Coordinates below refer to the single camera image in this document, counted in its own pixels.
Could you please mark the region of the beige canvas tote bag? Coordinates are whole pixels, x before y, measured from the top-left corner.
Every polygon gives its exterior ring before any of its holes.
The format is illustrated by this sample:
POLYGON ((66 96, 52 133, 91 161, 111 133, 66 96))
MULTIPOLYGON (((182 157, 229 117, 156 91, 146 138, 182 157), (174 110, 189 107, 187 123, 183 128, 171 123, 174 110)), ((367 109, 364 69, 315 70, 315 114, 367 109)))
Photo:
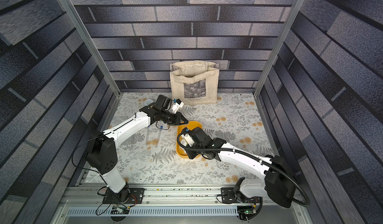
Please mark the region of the beige canvas tote bag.
POLYGON ((217 103, 219 64, 192 60, 170 64, 170 82, 173 99, 184 104, 217 103))

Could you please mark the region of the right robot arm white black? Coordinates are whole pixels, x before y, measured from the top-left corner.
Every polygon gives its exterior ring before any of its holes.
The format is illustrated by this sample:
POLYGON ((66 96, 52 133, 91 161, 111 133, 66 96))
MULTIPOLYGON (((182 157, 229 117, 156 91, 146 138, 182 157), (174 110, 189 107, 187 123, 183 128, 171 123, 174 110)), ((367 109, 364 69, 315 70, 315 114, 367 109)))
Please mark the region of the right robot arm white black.
POLYGON ((233 188, 241 202, 254 197, 269 197, 274 203, 290 208, 298 183, 287 161, 280 156, 261 157, 243 151, 221 138, 211 138, 201 128, 184 128, 177 136, 178 145, 189 159, 201 155, 209 160, 233 164, 256 176, 259 181, 240 178, 233 188))

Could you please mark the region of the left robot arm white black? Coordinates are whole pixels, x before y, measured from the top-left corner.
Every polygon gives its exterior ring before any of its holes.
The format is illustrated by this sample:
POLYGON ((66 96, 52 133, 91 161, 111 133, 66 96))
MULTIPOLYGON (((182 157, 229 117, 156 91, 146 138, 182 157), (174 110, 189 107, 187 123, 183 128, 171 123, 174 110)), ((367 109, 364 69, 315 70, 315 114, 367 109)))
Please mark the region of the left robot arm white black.
POLYGON ((184 103, 180 99, 159 95, 155 102, 142 107, 131 118, 102 131, 88 142, 86 161, 96 169, 117 203, 124 203, 130 198, 128 183, 116 167, 119 146, 140 130, 158 121, 168 126, 188 124, 189 121, 179 112, 183 106, 184 103))

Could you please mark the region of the right controller board green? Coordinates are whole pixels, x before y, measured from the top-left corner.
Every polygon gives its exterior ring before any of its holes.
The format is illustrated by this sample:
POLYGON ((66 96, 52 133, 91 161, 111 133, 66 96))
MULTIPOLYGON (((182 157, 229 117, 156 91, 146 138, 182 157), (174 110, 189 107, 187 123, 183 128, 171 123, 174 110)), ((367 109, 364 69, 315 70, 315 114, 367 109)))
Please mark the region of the right controller board green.
POLYGON ((241 221, 249 221, 258 214, 256 205, 252 206, 237 206, 236 217, 241 221))

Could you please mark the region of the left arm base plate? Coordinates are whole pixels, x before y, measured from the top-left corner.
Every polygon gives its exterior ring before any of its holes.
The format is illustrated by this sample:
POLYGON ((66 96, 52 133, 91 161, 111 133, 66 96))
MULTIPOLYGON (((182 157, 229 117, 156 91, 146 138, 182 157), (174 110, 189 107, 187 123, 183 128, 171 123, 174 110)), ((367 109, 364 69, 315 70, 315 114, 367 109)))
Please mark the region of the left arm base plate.
POLYGON ((116 194, 107 189, 102 204, 142 204, 144 192, 144 188, 129 188, 116 194))

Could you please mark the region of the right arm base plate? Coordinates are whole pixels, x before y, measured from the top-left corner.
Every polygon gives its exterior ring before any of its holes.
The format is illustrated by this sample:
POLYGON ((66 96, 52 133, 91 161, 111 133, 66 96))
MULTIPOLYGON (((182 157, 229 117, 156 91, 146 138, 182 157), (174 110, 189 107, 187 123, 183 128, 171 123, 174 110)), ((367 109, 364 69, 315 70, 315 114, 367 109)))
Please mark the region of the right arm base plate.
POLYGON ((240 191, 235 191, 234 188, 221 188, 220 194, 216 196, 218 202, 222 204, 234 204, 234 203, 249 203, 258 204, 262 202, 261 197, 248 198, 240 191))

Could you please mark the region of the test tube blue cap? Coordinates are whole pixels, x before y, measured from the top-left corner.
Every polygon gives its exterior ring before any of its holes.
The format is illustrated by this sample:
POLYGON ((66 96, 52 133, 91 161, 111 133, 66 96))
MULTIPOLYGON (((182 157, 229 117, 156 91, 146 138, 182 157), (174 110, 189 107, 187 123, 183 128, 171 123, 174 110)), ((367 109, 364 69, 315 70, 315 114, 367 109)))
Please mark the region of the test tube blue cap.
POLYGON ((156 142, 156 147, 159 147, 160 146, 160 141, 161 141, 161 135, 162 135, 162 132, 163 132, 163 127, 160 126, 159 128, 159 131, 158 131, 158 136, 157 136, 157 142, 156 142))
POLYGON ((150 141, 150 126, 146 128, 146 141, 145 141, 146 145, 150 145, 148 144, 149 141, 150 141))

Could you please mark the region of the aluminium mounting rail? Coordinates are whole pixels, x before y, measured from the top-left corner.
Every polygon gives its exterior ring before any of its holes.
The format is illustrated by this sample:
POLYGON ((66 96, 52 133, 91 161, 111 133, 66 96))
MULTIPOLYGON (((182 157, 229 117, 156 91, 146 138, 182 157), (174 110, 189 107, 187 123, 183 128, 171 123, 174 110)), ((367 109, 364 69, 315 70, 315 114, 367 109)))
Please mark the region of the aluminium mounting rail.
POLYGON ((96 192, 101 184, 66 189, 53 224, 240 224, 240 204, 217 200, 219 185, 141 185, 142 202, 127 215, 112 213, 96 192))

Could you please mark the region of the yellow plastic tray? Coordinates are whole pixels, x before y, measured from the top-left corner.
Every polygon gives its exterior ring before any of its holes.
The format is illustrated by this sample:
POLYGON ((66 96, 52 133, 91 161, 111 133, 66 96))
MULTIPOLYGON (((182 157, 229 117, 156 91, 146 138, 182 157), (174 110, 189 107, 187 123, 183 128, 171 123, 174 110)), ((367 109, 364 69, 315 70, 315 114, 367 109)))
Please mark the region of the yellow plastic tray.
MULTIPOLYGON (((199 128, 202 129, 202 125, 201 125, 199 122, 197 122, 197 121, 189 121, 189 123, 186 124, 186 125, 180 125, 180 126, 178 126, 178 128, 177 128, 177 135, 179 135, 179 134, 181 133, 181 131, 182 131, 185 127, 188 128, 188 129, 190 129, 190 130, 192 130, 192 129, 196 128, 196 127, 199 127, 199 128)), ((188 155, 187 155, 187 153, 186 153, 185 150, 184 150, 182 147, 180 147, 178 144, 177 144, 177 154, 178 154, 181 158, 183 158, 183 159, 188 159, 188 155)))

